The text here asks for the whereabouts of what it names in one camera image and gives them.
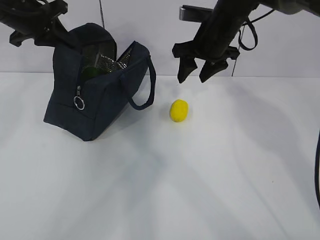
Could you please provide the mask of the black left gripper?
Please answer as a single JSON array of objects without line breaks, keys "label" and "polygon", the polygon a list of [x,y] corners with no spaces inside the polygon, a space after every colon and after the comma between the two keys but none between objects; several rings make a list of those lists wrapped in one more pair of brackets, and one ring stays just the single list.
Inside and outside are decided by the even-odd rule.
[{"label": "black left gripper", "polygon": [[14,32],[9,36],[9,43],[20,47],[23,41],[33,39],[36,46],[66,45],[79,50],[78,38],[59,20],[67,12],[68,4],[63,0],[10,0],[8,26]]}]

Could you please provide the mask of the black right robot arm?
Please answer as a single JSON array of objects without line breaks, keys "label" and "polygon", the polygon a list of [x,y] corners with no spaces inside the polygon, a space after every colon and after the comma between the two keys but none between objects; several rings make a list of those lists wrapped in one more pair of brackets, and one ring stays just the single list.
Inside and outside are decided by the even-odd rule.
[{"label": "black right robot arm", "polygon": [[179,19],[200,23],[200,27],[193,40],[175,43],[172,48],[173,56],[179,59],[178,82],[183,83],[197,69],[196,59],[205,61],[199,74],[202,83],[227,69],[227,60],[236,60],[240,55],[239,49],[230,43],[236,36],[241,36],[243,26],[251,29],[257,43],[258,35],[249,15],[259,5],[269,7],[271,13],[278,11],[293,15],[307,11],[320,15],[318,0],[219,0],[213,9],[182,5]]}]

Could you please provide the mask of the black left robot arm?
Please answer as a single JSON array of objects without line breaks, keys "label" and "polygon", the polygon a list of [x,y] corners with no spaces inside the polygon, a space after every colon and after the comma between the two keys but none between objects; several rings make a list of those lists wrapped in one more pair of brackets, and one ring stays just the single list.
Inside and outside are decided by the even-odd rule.
[{"label": "black left robot arm", "polygon": [[0,22],[14,32],[9,43],[20,47],[25,40],[33,39],[36,46],[57,47],[65,45],[79,50],[76,36],[68,32],[60,15],[68,12],[68,4],[63,0],[2,0],[0,2]]}]

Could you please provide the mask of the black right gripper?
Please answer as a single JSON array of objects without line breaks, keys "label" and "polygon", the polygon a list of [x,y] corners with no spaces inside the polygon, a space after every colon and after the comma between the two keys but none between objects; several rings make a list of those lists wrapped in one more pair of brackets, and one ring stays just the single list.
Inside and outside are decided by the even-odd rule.
[{"label": "black right gripper", "polygon": [[227,69],[228,63],[226,59],[236,60],[240,55],[236,47],[229,46],[231,41],[228,37],[219,37],[212,40],[207,39],[206,41],[194,39],[175,43],[172,53],[175,58],[180,58],[177,74],[178,82],[182,84],[198,68],[194,58],[206,60],[199,74],[202,83]]}]

